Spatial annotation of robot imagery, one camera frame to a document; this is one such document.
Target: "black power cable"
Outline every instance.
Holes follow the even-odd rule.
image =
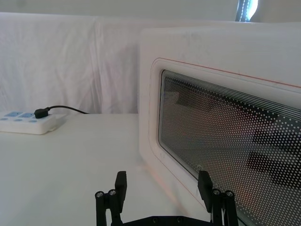
[[[73,107],[68,107],[68,106],[64,106],[64,105],[55,105],[55,106],[51,106],[51,107],[46,107],[46,108],[41,108],[41,109],[37,109],[34,111],[34,116],[36,117],[36,119],[41,119],[44,117],[48,116],[48,112],[53,109],[53,108],[67,108],[82,114],[89,114],[87,112],[83,112],[81,110],[75,109]]]

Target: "dotted mesh screen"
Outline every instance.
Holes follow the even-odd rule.
[[[159,143],[195,178],[236,194],[247,225],[301,225],[301,111],[169,71]]]

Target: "white microwave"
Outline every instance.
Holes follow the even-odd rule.
[[[139,149],[204,205],[199,170],[246,225],[301,225],[301,23],[142,33]]]

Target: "bolt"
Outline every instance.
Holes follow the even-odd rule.
[[[96,197],[99,198],[99,197],[102,197],[103,196],[103,192],[98,192],[96,193]]]
[[[152,222],[153,222],[153,223],[158,223],[158,221],[159,221],[158,218],[153,218],[153,219],[152,219]]]
[[[115,190],[112,190],[112,191],[109,192],[109,194],[110,194],[110,195],[115,195],[115,194],[116,194],[116,191],[115,191]]]
[[[233,196],[233,192],[227,192],[226,194],[227,194],[227,196],[229,196],[229,197],[232,197],[232,196]]]
[[[221,193],[218,189],[214,189],[212,192],[213,192],[213,194],[215,194],[215,195],[218,195],[218,194]]]

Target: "screw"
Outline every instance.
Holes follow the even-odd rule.
[[[181,223],[183,221],[183,218],[182,217],[177,217],[177,222],[178,223]]]
[[[98,192],[96,193],[96,197],[99,198],[99,197],[102,197],[103,196],[103,192]]]
[[[153,219],[152,219],[152,222],[153,222],[153,223],[158,223],[158,221],[159,221],[158,218],[153,218]]]
[[[213,192],[213,194],[215,194],[215,195],[218,195],[218,194],[221,193],[220,190],[218,190],[218,189],[214,189],[212,192]]]
[[[116,191],[115,191],[115,190],[112,190],[112,191],[109,192],[109,194],[110,194],[110,195],[115,195],[115,194],[116,194]]]
[[[227,196],[229,196],[229,197],[232,197],[232,196],[233,196],[233,192],[227,192],[226,194],[227,194]]]

